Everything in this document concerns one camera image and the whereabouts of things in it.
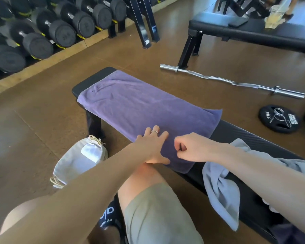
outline black workout bench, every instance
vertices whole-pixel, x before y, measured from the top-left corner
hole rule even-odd
[[[189,22],[188,39],[184,46],[178,66],[187,67],[191,57],[197,56],[204,34],[229,39],[265,45],[274,48],[287,49],[305,53],[305,26],[283,23],[276,29],[265,29],[264,20],[248,19],[239,28],[229,27],[228,24],[247,18],[201,12]]]
[[[95,73],[94,75],[77,84],[72,89],[73,95],[78,98],[82,91],[86,90],[96,82],[104,79],[114,71],[116,71],[115,68],[108,67]],[[86,111],[86,118],[89,134],[94,135],[97,138],[104,138],[105,135],[101,128],[101,119],[88,111]],[[223,120],[220,120],[218,126],[211,136],[212,140],[223,143],[231,143],[237,138],[243,139],[251,149],[266,152],[272,157],[302,159],[301,157],[293,154],[288,150],[285,150],[280,146],[277,146]],[[178,174],[182,176],[186,181],[194,185],[201,192],[207,194],[202,178],[203,166],[204,163],[195,163],[187,174]],[[252,189],[250,189],[235,175],[229,173],[226,178],[233,180],[240,189],[241,201],[239,219],[247,226],[255,230],[262,237],[267,239],[269,242],[273,244],[277,243],[276,239],[269,231],[269,228],[273,225],[283,223],[283,217],[280,214],[271,212],[269,207],[262,202],[261,197],[258,196]]]

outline green shorts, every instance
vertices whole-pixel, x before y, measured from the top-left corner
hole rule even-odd
[[[129,244],[200,244],[201,235],[172,188],[159,183],[139,193],[124,212]]]

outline black phone on bench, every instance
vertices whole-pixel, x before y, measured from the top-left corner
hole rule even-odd
[[[240,26],[244,25],[247,22],[248,22],[248,19],[238,19],[238,20],[230,22],[228,24],[228,26],[233,27],[233,28],[239,28]]]

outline drawstring bag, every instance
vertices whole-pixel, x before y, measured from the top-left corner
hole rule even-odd
[[[104,161],[108,153],[101,139],[93,135],[75,143],[57,162],[50,181],[56,188],[63,188],[80,174]]]

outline person's left hand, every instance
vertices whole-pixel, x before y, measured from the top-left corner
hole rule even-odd
[[[169,164],[170,160],[160,154],[160,150],[168,137],[168,132],[164,131],[159,137],[158,132],[158,126],[154,126],[152,130],[150,127],[146,128],[144,136],[138,135],[133,143],[134,152],[142,155],[146,163]]]

